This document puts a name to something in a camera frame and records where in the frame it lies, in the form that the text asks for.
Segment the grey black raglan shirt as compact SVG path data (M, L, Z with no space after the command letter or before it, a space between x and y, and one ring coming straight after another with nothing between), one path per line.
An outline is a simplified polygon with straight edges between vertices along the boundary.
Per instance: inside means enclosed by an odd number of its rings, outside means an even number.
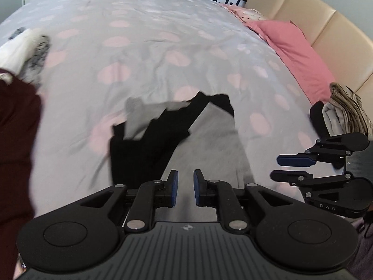
M160 208L156 220L209 222L215 210L198 207L193 172L206 179L243 188L253 182L251 168L235 128L235 115L226 94L198 92L186 102L145 104L140 98L125 103L126 121L113 126L109 153L114 184L139 188L151 180L178 172L174 208Z

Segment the black folded garment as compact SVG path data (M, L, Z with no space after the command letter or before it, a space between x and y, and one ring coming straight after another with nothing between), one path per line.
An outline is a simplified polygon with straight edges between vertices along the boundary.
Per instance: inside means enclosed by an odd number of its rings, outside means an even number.
M341 146L343 144L343 139L345 138L345 134L337 134L337 135L330 135L329 131L326 127L326 123L324 121L324 117L322 115L322 108L324 107L324 103L321 101L316 102L310 108L309 118L311 124L317 134L320 136L321 141L326 139L328 142L335 142L336 145L334 149ZM325 162L332 164L335 169L342 169L345 165L345 158L344 157L337 157L336 155L332 154L331 156L327 156L324 154L319 155L317 152L313 152L312 148L305 151L305 155L308 155L311 159L315 161Z

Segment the striped olive folded garment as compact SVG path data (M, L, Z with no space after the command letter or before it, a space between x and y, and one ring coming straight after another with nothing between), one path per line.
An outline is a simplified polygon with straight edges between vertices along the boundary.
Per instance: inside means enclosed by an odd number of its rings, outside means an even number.
M372 135L372 121L363 109L361 98L345 85L329 84L329 103L335 108L344 133Z

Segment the beige padded headboard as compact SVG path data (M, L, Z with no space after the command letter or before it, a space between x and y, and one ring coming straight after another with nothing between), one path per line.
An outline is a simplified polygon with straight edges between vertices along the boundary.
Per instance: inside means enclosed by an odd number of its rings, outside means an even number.
M321 0L248 0L267 20L296 25L326 63L335 82L352 89L372 121L372 40Z

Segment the floral pink pillow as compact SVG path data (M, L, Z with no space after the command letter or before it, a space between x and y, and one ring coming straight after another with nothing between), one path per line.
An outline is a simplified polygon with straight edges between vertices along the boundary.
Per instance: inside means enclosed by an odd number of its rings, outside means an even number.
M262 21L267 20L267 17L265 17L262 13L255 9L248 9L243 8L236 5L228 5L228 4L220 4L221 7L223 7L225 10L232 13L235 17L237 17L240 21L243 23L247 23L248 21Z

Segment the pink dotted bed sheet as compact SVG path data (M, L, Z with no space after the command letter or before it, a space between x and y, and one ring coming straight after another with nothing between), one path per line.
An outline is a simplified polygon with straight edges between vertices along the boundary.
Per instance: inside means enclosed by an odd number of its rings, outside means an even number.
M30 178L42 215L109 185L111 127L128 120L131 97L146 104L226 94L240 158L223 179L243 176L294 199L269 177L280 154L311 147L310 103L279 56L208 0L33 0L1 23L1 41L20 27L51 38L41 74L43 117Z

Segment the maroon sweater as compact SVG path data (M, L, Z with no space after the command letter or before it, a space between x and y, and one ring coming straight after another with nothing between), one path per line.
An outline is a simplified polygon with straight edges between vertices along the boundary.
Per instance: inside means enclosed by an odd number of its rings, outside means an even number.
M13 279L17 235L34 217L29 197L32 149L41 118L41 98L31 84L10 74L1 81L1 279Z

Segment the grey checked garment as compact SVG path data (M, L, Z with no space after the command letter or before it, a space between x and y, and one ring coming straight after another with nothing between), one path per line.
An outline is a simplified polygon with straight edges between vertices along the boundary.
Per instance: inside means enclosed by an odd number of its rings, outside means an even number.
M24 30L26 30L25 27L16 29L8 40L13 39ZM33 56L25 62L20 74L17 75L20 80L28 84L32 84L35 88L39 88L42 85L41 72L44 68L44 63L51 47L50 37L44 34L40 35L41 36L38 40L38 45L34 50Z

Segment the white knit garment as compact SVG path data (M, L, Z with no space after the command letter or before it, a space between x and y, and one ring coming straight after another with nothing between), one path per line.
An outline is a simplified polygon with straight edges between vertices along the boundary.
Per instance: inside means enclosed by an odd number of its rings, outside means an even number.
M19 75L25 62L33 56L40 36L28 28L4 43L1 46L1 69Z

